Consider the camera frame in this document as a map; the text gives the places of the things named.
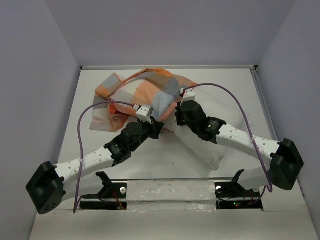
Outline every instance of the white table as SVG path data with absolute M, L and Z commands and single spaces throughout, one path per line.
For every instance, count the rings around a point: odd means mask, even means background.
M 136 70 L 83 70 L 77 86 L 59 163 L 79 157 L 77 122 L 82 111 L 92 104 L 95 88 L 116 72 L 129 77 Z M 172 69 L 173 74 L 194 82 L 220 84 L 241 102 L 255 135 L 271 139 L 263 108 L 249 69 Z M 236 107 L 234 100 L 214 87 L 203 91 Z M 111 141 L 118 133 L 89 130 L 92 112 L 81 124 L 85 154 Z M 239 169 L 253 169 L 260 163 L 241 152 L 228 149 L 217 171 L 211 170 L 173 134 L 155 142 L 147 140 L 125 163 L 106 172 L 111 179 L 163 179 L 233 177 Z M 37 215 L 31 240 L 105 240 L 105 239 L 219 239 L 219 240 L 316 240 L 305 201 L 296 184 L 291 191 L 274 187 L 262 199 L 264 211 L 258 209 L 211 211 L 94 211 L 72 213 L 73 200 L 63 202 L 46 215 Z

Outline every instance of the orange and gray cloth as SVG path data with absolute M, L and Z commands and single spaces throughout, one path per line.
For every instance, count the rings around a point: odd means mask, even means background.
M 153 108 L 156 121 L 165 120 L 181 101 L 179 91 L 196 83 L 183 76 L 174 75 L 163 68 L 147 68 L 125 79 L 113 73 L 95 90 L 93 104 L 105 101 L 122 101 Z M 90 129 L 116 132 L 136 111 L 119 103 L 100 104 L 93 108 Z

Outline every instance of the white fabric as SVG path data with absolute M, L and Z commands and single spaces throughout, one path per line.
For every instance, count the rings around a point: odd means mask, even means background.
M 195 101 L 202 106 L 202 109 L 208 117 L 224 120 L 238 129 L 242 126 L 244 119 L 239 108 L 227 106 L 198 88 L 195 88 L 194 91 L 196 93 Z M 219 146 L 212 142 L 203 141 L 187 126 L 177 126 L 174 112 L 164 123 L 166 129 L 174 132 L 181 142 L 208 164 L 211 169 L 217 170 L 219 168 L 219 164 L 227 151 L 225 146 Z

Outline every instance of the gray wall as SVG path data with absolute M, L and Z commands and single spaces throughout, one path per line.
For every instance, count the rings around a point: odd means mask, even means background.
M 43 0 L 1 0 L 0 34 L 0 239 L 26 240 L 25 186 L 57 159 L 80 70 Z
M 318 0 L 296 1 L 258 75 L 279 139 L 294 140 L 304 159 L 300 180 L 320 237 L 319 10 Z
M 46 0 L 80 66 L 256 65 L 294 0 Z

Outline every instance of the folded cloth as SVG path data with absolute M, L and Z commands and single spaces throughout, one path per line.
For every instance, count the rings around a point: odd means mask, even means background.
M 163 68 L 146 68 L 124 79 L 113 73 L 95 90 L 93 104 L 109 100 L 122 101 L 136 105 L 150 105 L 152 117 L 164 121 L 181 101 L 179 91 L 196 83 Z M 136 111 L 120 103 L 100 104 L 93 108 L 90 129 L 116 132 L 121 129 L 129 116 Z

